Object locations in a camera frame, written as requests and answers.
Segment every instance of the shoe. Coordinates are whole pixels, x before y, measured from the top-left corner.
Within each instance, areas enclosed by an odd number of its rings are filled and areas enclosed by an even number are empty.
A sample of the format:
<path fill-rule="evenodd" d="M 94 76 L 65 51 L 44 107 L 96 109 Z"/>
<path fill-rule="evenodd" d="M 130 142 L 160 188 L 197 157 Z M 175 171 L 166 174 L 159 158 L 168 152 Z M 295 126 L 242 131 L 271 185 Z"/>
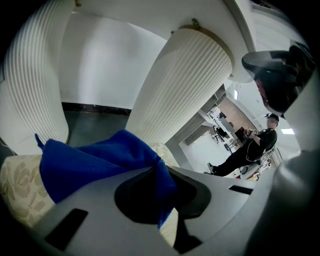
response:
<path fill-rule="evenodd" d="M 215 166 L 208 162 L 208 167 L 210 169 L 210 172 L 213 174 L 215 172 L 214 171 Z"/>

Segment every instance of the white pillar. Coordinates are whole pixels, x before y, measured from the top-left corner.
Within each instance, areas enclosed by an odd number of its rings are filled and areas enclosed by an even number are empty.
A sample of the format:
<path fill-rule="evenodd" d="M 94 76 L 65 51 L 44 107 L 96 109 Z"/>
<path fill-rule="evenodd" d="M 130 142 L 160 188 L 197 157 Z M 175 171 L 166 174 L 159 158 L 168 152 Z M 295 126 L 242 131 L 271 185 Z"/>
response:
<path fill-rule="evenodd" d="M 0 137 L 18 155 L 39 154 L 34 134 L 66 142 L 58 60 L 74 0 L 47 1 L 21 27 L 3 63 Z"/>
<path fill-rule="evenodd" d="M 232 72 L 228 47 L 213 38 L 189 28 L 173 33 L 143 83 L 128 131 L 166 143 L 207 102 Z"/>

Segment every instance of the man's leg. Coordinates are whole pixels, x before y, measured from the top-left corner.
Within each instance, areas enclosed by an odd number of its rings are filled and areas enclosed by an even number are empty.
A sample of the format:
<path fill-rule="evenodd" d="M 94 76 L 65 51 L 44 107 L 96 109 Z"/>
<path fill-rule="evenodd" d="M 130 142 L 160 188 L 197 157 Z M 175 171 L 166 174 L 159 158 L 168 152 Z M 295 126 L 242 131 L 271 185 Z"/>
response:
<path fill-rule="evenodd" d="M 232 153 L 223 164 L 214 167 L 213 174 L 222 177 L 227 176 L 235 169 L 247 164 L 249 164 L 249 162 L 246 160 L 246 154 L 241 149 L 238 149 L 236 152 Z"/>

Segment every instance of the seated man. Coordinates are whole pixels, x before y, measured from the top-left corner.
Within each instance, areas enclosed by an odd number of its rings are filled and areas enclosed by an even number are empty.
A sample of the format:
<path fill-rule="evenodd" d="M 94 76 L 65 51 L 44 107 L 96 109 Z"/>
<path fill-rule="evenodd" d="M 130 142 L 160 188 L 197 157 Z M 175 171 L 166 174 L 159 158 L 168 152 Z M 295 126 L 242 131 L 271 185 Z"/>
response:
<path fill-rule="evenodd" d="M 276 128 L 279 123 L 279 117 L 271 114 L 267 117 L 267 129 L 260 131 L 257 135 L 251 134 L 243 143 L 243 146 L 232 153 L 228 159 L 219 166 L 214 166 L 208 162 L 209 172 L 205 174 L 226 176 L 235 169 L 247 166 L 257 161 L 265 151 L 272 149 L 277 141 Z"/>

